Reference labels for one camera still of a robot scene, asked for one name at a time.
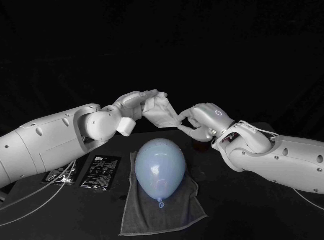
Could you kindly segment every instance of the light blue balloon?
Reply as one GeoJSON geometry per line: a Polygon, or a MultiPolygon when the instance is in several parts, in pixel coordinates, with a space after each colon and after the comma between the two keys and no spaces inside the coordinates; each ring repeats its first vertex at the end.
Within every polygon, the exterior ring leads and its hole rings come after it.
{"type": "Polygon", "coordinates": [[[150,140],[140,148],[134,174],[141,189],[157,200],[166,199],[177,188],[185,174],[185,158],[172,141],[163,138],[150,140]]]}

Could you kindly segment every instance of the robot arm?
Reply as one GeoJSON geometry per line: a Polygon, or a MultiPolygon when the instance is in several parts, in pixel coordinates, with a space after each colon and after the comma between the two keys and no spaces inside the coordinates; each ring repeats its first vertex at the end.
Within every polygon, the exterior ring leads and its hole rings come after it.
{"type": "Polygon", "coordinates": [[[244,121],[234,124],[209,103],[185,110],[179,120],[185,117],[196,129],[182,125],[177,129],[199,142],[212,140],[212,149],[234,171],[251,171],[273,183],[324,194],[324,142],[277,134],[266,138],[244,121]]]}
{"type": "Polygon", "coordinates": [[[66,165],[104,145],[115,131],[127,137],[143,103],[154,95],[156,90],[131,92],[102,109],[86,104],[27,122],[1,136],[0,188],[66,165]]]}

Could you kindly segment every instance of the towel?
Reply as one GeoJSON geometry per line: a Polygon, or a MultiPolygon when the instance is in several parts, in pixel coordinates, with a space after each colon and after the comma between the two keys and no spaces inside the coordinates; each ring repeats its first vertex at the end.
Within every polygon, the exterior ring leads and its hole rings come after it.
{"type": "Polygon", "coordinates": [[[198,200],[198,185],[185,170],[183,179],[163,208],[143,191],[134,175],[135,154],[130,153],[130,188],[122,211],[118,236],[153,235],[179,231],[206,217],[198,200]]]}

